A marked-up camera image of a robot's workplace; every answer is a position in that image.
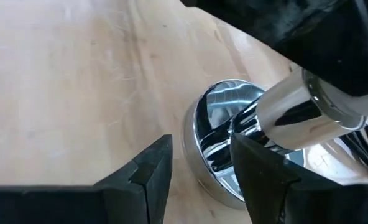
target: round chrome base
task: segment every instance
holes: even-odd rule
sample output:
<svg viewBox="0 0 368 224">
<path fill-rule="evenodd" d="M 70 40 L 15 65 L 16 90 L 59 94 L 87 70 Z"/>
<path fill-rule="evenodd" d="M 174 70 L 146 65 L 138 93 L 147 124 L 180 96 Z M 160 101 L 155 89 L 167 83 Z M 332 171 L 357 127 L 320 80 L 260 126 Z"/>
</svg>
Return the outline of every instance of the round chrome base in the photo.
<svg viewBox="0 0 368 224">
<path fill-rule="evenodd" d="M 183 145 L 191 170 L 213 198 L 231 208 L 246 209 L 246 205 L 229 155 L 229 122 L 263 93 L 263 89 L 243 80 L 223 80 L 211 86 L 186 112 Z M 215 129 L 223 130 L 221 139 L 210 143 L 209 138 L 206 148 L 203 140 Z M 303 151 L 286 156 L 303 166 Z"/>
</svg>

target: wooden surface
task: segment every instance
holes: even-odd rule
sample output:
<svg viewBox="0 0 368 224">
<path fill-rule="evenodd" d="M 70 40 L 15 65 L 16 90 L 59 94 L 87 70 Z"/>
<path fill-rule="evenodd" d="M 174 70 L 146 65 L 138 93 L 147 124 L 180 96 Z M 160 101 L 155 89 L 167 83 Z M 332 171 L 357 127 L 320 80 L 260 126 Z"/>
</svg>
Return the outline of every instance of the wooden surface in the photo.
<svg viewBox="0 0 368 224">
<path fill-rule="evenodd" d="M 289 73 L 287 59 L 179 0 L 0 0 L 0 184 L 93 184 L 173 134 L 165 223 L 249 223 L 193 178 L 183 117 L 218 80 L 267 89 Z M 322 160 L 310 166 L 337 172 Z"/>
</svg>

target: wooden countertop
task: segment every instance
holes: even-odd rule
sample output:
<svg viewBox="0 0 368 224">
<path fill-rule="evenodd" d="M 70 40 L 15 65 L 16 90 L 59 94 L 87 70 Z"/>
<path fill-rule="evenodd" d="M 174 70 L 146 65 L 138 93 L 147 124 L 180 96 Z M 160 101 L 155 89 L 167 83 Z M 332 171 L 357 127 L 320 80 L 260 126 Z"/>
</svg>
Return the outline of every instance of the wooden countertop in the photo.
<svg viewBox="0 0 368 224">
<path fill-rule="evenodd" d="M 216 81 L 267 89 L 289 64 L 179 0 L 0 0 L 0 184 L 93 184 L 173 134 L 165 223 L 250 223 L 198 185 L 182 122 Z"/>
</svg>

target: black cable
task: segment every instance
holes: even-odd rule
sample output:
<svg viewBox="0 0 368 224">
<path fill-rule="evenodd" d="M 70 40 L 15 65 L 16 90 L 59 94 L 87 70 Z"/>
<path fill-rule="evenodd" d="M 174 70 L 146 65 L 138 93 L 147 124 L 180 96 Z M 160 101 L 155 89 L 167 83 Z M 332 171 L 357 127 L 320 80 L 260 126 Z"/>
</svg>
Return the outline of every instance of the black cable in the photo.
<svg viewBox="0 0 368 224">
<path fill-rule="evenodd" d="M 368 125 L 365 126 L 364 131 L 368 141 Z M 358 157 L 368 167 L 368 142 L 363 137 L 361 131 L 345 134 L 340 139 L 348 146 L 353 155 Z"/>
</svg>

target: chrome stand base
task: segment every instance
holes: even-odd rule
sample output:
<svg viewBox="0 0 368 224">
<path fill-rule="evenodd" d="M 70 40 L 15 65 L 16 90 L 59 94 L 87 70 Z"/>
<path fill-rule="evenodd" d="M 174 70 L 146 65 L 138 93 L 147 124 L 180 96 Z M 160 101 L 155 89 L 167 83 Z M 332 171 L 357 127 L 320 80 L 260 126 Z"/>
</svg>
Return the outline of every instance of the chrome stand base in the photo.
<svg viewBox="0 0 368 224">
<path fill-rule="evenodd" d="M 229 152 L 231 133 L 239 132 L 303 166 L 302 151 L 288 151 L 266 140 L 255 115 L 261 88 L 243 80 L 211 86 L 188 109 L 183 130 L 186 159 L 198 182 L 217 201 L 246 209 Z"/>
</svg>

